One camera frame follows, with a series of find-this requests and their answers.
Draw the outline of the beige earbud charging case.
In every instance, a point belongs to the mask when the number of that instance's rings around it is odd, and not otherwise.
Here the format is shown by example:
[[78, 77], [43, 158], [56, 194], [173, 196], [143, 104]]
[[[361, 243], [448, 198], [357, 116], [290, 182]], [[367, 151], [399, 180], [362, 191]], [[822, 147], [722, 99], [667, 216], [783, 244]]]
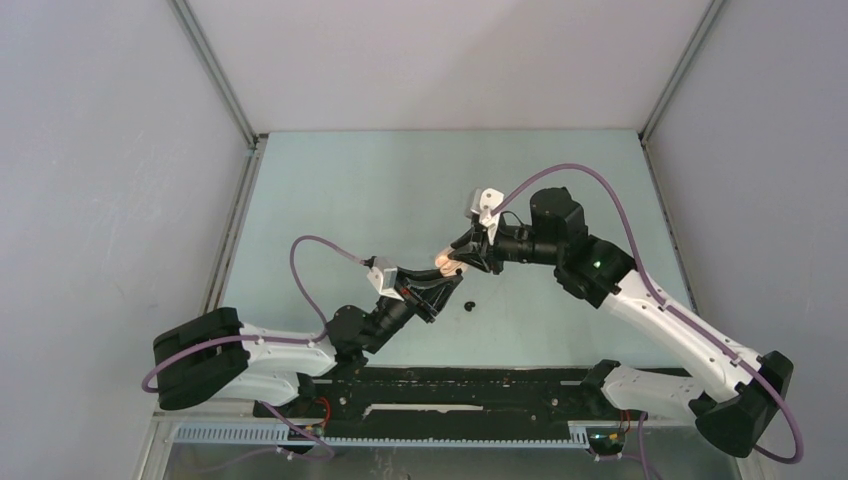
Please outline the beige earbud charging case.
[[450, 258], [450, 254], [453, 251], [454, 249], [448, 246], [440, 251], [434, 259], [435, 267], [443, 277], [456, 276], [466, 272], [468, 269], [465, 263]]

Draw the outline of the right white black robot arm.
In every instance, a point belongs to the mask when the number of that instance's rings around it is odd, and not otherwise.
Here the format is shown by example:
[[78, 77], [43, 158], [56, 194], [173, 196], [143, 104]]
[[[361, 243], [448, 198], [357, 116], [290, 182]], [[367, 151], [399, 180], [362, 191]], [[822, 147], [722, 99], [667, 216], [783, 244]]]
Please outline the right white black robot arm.
[[784, 401], [794, 373], [779, 351], [761, 354], [723, 335], [661, 290], [646, 286], [635, 259], [589, 233], [582, 205], [564, 187], [530, 199], [531, 223], [508, 225], [493, 209], [504, 199], [477, 190], [471, 228], [435, 260], [444, 273], [476, 268], [499, 274], [507, 262], [549, 265], [573, 297], [611, 313], [666, 348], [686, 376], [657, 374], [603, 360], [585, 377], [585, 411], [606, 418], [639, 410], [692, 424], [720, 451], [749, 456]]

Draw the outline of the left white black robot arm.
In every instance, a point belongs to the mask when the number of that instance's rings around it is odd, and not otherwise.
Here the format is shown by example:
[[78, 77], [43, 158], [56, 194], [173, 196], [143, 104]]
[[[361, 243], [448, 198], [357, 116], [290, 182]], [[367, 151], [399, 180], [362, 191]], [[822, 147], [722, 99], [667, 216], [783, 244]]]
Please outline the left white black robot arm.
[[366, 365], [368, 355], [415, 317], [434, 322], [467, 269], [373, 268], [368, 277], [380, 294], [374, 309], [343, 306], [317, 334], [256, 327], [242, 322], [235, 308], [218, 308], [154, 339], [155, 367], [142, 387], [157, 395], [165, 411], [237, 399], [304, 416], [316, 403], [307, 380], [344, 376]]

